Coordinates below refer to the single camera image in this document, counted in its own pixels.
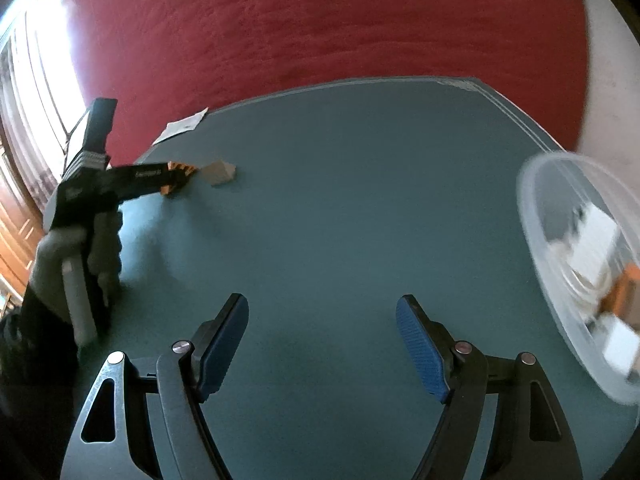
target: white wall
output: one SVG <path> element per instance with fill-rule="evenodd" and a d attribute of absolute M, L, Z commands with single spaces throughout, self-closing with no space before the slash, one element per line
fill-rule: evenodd
<path fill-rule="evenodd" d="M 589 79 L 578 152 L 640 197 L 640 45 L 610 0 L 584 0 Z"/>

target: clear plastic bin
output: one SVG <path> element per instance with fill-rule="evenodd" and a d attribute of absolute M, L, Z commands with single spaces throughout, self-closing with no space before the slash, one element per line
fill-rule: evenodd
<path fill-rule="evenodd" d="M 551 247 L 571 229 L 575 211 L 593 203 L 620 226 L 609 260 L 610 279 L 639 263 L 640 202 L 613 174 L 575 153 L 551 152 L 528 160 L 518 179 L 518 208 L 540 287 L 558 330 L 598 386 L 622 404 L 640 404 L 640 378 L 609 367 L 591 338 L 568 280 Z"/>

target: table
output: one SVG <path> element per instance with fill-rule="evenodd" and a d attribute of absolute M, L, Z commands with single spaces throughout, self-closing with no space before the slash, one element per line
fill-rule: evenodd
<path fill-rule="evenodd" d="M 442 410 L 396 329 L 411 293 L 485 354 L 533 352 L 562 403 L 584 477 L 632 433 L 572 357 L 540 292 L 516 208 L 516 176 L 559 147 L 478 80 L 348 80 L 222 108 L 147 162 L 238 165 L 172 199 L 126 203 L 127 290 L 110 338 L 85 352 L 152 356 L 213 318 L 232 292 L 250 320 L 204 404 L 238 479 L 409 479 Z M 466 478 L 478 478 L 495 413 L 487 397 Z"/>

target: red wall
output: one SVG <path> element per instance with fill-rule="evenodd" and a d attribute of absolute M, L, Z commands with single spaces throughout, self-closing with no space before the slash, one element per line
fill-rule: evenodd
<path fill-rule="evenodd" d="M 587 77 L 582 0 L 65 0 L 87 101 L 120 100 L 132 162 L 168 121 L 356 76 L 476 76 L 568 148 Z"/>

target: hand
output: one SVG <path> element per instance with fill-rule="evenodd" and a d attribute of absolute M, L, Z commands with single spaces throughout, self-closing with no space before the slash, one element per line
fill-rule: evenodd
<path fill-rule="evenodd" d="M 122 213 L 109 211 L 94 218 L 94 238 L 87 259 L 89 272 L 97 276 L 104 303 L 108 306 L 120 293 L 118 274 L 122 269 L 122 244 L 118 231 L 122 227 Z M 39 300 L 56 316 L 71 323 L 62 282 L 62 261 L 82 250 L 86 231 L 80 226 L 53 229 L 47 233 L 36 250 L 36 259 L 29 284 Z"/>

